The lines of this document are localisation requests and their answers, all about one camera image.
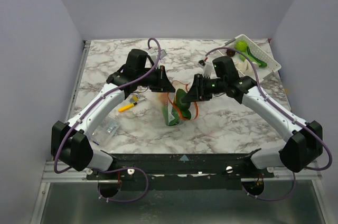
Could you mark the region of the orange peach toy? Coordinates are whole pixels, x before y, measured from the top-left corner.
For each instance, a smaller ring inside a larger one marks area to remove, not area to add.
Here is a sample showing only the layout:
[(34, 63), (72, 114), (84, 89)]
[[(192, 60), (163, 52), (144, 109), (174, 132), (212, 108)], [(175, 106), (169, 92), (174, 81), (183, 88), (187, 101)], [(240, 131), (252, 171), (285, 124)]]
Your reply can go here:
[(161, 105), (167, 106), (167, 103), (168, 103), (168, 93), (167, 92), (158, 93), (157, 94), (157, 100), (159, 101), (159, 103)]

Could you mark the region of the dark green avocado toy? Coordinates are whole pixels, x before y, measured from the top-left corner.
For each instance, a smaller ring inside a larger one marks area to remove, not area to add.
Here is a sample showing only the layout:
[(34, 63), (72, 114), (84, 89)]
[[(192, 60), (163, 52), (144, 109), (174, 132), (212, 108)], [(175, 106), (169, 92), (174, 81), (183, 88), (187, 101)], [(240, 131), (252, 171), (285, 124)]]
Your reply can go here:
[(183, 102), (186, 92), (183, 89), (178, 89), (175, 94), (175, 104), (180, 110), (188, 110), (190, 108), (189, 102)]

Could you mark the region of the clear zip bag orange zipper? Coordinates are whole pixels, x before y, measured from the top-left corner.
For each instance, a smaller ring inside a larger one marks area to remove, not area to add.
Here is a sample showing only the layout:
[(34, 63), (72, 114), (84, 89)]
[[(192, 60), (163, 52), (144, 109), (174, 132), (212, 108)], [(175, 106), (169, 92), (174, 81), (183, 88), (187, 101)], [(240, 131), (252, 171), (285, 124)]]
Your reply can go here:
[(166, 126), (177, 126), (184, 122), (194, 121), (199, 116), (199, 107), (196, 102), (183, 102), (188, 92), (188, 83), (174, 80), (172, 85), (175, 93), (158, 93), (156, 100), (162, 112)]

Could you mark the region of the white green bok choy toy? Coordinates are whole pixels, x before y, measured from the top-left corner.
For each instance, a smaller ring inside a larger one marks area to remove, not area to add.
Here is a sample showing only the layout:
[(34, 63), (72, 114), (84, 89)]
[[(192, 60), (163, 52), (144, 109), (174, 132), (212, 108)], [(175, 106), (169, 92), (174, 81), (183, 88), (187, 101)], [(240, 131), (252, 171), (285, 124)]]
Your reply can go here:
[(192, 115), (189, 110), (180, 110), (173, 106), (162, 106), (161, 111), (166, 126), (176, 126), (183, 123), (185, 120), (192, 119)]

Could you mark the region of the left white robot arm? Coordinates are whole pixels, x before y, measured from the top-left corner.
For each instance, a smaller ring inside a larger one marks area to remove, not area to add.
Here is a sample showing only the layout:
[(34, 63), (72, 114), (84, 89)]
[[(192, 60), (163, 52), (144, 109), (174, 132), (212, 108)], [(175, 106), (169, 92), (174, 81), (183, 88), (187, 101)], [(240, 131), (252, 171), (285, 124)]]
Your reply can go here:
[(62, 161), (70, 168), (82, 171), (97, 169), (105, 179), (117, 173), (114, 158), (93, 143), (90, 138), (100, 123), (139, 86), (152, 92), (174, 92), (165, 67), (143, 50), (132, 49), (126, 63), (111, 74), (96, 97), (77, 115), (67, 122), (57, 121), (52, 127), (51, 154), (54, 160)]

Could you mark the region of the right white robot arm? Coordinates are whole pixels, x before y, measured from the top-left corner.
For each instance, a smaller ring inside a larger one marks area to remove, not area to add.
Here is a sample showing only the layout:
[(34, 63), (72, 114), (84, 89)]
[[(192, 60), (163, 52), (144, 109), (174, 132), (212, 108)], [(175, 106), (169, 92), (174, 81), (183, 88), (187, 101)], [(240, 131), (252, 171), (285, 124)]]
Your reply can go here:
[(285, 141), (283, 147), (258, 149), (247, 155), (249, 161), (243, 164), (246, 176), (253, 178), (268, 167), (285, 167), (298, 173), (323, 153), (323, 130), (318, 122), (300, 119), (260, 91), (253, 78), (240, 77), (230, 57), (218, 57), (212, 63), (216, 78), (195, 74), (182, 102), (208, 101), (214, 94), (226, 94), (256, 112)]

